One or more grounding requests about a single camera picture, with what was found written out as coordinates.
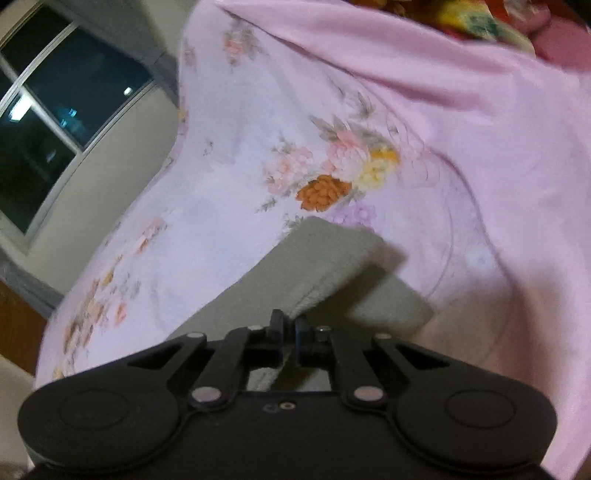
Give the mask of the grey pants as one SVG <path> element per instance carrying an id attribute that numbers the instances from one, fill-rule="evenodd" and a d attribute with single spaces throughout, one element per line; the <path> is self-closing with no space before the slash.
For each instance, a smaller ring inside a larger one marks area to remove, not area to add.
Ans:
<path id="1" fill-rule="evenodd" d="M 408 338 L 433 308 L 397 274 L 403 253 L 364 227 L 310 217 L 249 272 L 194 312 L 173 337 L 220 339 L 239 327 L 264 325 L 278 309 L 315 326 L 346 328 L 362 338 L 385 332 Z"/>

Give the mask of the brown wooden door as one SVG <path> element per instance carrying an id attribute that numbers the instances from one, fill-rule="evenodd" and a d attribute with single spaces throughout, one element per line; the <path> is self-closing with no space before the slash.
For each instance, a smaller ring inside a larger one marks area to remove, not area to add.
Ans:
<path id="1" fill-rule="evenodd" d="M 1 283 L 0 354 L 25 372 L 35 375 L 47 321 Z"/>

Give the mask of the pink floral bed sheet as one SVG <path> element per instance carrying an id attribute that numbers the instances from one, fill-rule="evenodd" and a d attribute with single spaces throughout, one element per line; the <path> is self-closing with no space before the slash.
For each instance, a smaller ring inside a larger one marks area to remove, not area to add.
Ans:
<path id="1" fill-rule="evenodd" d="M 160 171 L 51 317 L 45 385 L 163 341 L 304 219 L 379 235 L 426 315 L 335 314 L 532 384 L 590 450 L 590 76 L 342 1 L 200 1 Z"/>

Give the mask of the colourful red yellow blanket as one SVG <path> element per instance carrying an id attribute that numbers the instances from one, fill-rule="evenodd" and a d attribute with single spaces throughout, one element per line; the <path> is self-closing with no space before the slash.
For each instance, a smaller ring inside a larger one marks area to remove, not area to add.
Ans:
<path id="1" fill-rule="evenodd" d="M 458 40 L 504 44 L 565 70 L 590 70 L 588 1 L 355 1 Z"/>

